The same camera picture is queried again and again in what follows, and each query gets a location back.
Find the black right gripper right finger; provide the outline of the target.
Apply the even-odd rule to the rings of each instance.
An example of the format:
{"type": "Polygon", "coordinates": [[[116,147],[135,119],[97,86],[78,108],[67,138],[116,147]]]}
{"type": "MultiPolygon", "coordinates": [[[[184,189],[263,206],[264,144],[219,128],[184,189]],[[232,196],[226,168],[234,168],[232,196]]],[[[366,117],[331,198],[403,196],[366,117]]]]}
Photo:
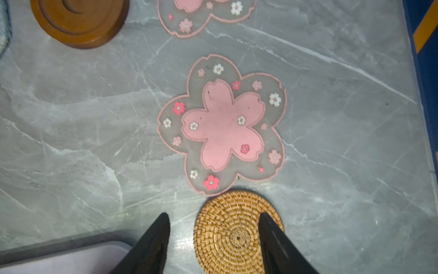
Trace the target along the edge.
{"type": "Polygon", "coordinates": [[[266,274],[318,274],[266,212],[260,215],[258,231],[266,274]]]}

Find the tan rattan round coaster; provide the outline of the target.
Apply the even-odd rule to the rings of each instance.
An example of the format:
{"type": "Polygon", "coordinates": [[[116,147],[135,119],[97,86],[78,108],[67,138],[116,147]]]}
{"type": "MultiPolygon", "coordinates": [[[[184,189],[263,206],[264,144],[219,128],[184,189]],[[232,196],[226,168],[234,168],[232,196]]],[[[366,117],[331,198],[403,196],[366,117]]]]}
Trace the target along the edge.
{"type": "Polygon", "coordinates": [[[206,274],[263,274],[258,223],[268,213],[280,229],[276,209],[250,191],[229,191],[209,200],[195,221],[193,244],[206,274]]]}

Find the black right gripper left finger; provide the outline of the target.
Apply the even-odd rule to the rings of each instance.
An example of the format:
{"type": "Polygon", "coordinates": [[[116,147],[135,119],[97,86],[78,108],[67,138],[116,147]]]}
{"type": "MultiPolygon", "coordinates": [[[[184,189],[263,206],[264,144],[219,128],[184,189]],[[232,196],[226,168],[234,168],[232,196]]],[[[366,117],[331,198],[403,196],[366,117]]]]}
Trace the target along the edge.
{"type": "Polygon", "coordinates": [[[170,234],[169,216],[163,212],[110,274],[162,274],[170,234]]]}

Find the light blue woven coaster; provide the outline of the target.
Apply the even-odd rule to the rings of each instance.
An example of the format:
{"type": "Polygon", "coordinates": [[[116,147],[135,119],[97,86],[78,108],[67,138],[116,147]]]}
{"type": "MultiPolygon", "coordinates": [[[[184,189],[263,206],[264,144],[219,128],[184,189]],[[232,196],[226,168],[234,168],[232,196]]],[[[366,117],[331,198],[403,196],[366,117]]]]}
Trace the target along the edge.
{"type": "Polygon", "coordinates": [[[7,0],[0,0],[0,56],[2,57],[9,45],[12,27],[7,0]]]}

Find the pink flower coaster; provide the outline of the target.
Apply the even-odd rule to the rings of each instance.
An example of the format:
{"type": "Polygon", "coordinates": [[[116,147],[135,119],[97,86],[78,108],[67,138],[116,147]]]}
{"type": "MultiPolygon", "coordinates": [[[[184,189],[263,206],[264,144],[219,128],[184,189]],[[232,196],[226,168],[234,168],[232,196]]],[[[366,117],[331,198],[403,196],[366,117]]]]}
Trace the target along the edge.
{"type": "Polygon", "coordinates": [[[242,75],[228,58],[210,54],[192,66],[186,90],[162,108],[158,132],[184,156],[196,192],[216,196],[239,179],[259,182],[278,174],[286,156],[276,127],[287,108],[279,79],[242,75]]]}
{"type": "Polygon", "coordinates": [[[157,1],[157,13],[165,30],[180,39],[200,33],[213,19],[235,24],[255,11],[253,1],[157,1]]]}

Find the brown wooden round coaster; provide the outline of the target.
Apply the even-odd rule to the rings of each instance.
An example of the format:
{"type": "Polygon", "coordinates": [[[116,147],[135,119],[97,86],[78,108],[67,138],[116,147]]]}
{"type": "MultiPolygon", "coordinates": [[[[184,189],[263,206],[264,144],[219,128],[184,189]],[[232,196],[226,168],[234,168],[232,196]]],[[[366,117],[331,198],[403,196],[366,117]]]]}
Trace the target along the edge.
{"type": "Polygon", "coordinates": [[[128,15],[129,0],[30,2],[40,27],[57,41],[76,49],[93,49],[113,39],[128,15]]]}

